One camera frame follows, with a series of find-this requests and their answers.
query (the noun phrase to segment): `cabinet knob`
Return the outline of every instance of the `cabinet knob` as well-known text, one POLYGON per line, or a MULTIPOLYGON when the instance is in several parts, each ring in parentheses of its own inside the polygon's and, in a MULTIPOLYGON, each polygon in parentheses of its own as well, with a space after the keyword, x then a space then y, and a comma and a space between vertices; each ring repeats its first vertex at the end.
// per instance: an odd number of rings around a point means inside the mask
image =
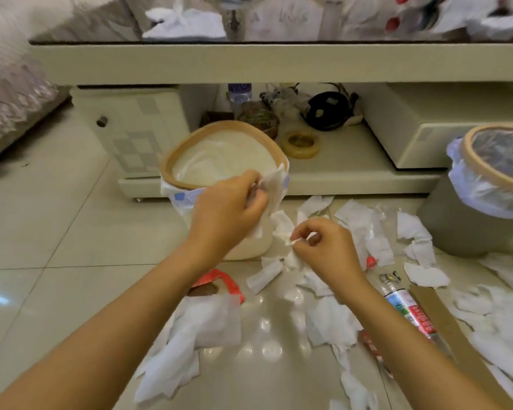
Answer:
POLYGON ((104 128, 108 124, 108 118, 106 116, 102 116, 97 120, 97 126, 100 128, 104 128))

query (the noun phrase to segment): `cabinet door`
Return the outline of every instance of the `cabinet door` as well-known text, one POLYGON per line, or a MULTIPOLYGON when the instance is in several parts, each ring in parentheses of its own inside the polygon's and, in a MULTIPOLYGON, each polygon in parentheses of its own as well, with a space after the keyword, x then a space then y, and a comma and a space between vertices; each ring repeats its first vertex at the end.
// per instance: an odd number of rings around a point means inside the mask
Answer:
POLYGON ((176 89, 78 90, 73 102, 124 178, 159 176, 160 163, 190 133, 176 89))

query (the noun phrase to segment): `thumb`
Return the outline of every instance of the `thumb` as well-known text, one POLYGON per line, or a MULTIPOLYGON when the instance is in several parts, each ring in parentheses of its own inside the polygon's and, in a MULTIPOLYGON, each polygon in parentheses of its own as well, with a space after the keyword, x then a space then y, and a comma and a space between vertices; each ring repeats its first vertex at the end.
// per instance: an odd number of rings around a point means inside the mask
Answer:
POLYGON ((297 241, 293 245, 293 251, 298 257, 311 266, 316 248, 311 247, 308 241, 297 241))
POLYGON ((266 211, 268 207, 268 194, 261 189, 258 189, 253 202, 249 207, 245 209, 243 217, 245 217, 251 223, 257 223, 262 214, 266 211))

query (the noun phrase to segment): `forearm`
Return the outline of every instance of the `forearm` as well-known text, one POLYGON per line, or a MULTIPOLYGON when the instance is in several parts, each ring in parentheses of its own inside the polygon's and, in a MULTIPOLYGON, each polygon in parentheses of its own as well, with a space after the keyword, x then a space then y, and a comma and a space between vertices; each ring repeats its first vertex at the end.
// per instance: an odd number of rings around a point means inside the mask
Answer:
POLYGON ((0 395, 0 410, 112 409, 178 303, 213 265, 184 246, 0 395))
POLYGON ((369 333, 415 410, 500 409, 369 283, 357 293, 344 288, 339 296, 369 333))

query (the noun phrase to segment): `yellow tape roll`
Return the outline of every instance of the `yellow tape roll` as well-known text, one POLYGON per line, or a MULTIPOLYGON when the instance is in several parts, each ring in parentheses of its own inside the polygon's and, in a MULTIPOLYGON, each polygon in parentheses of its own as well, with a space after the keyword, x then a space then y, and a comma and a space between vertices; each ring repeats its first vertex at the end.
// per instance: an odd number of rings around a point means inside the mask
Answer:
POLYGON ((301 130, 289 132, 281 141, 281 149, 296 159, 314 158, 321 148, 319 137, 301 130))

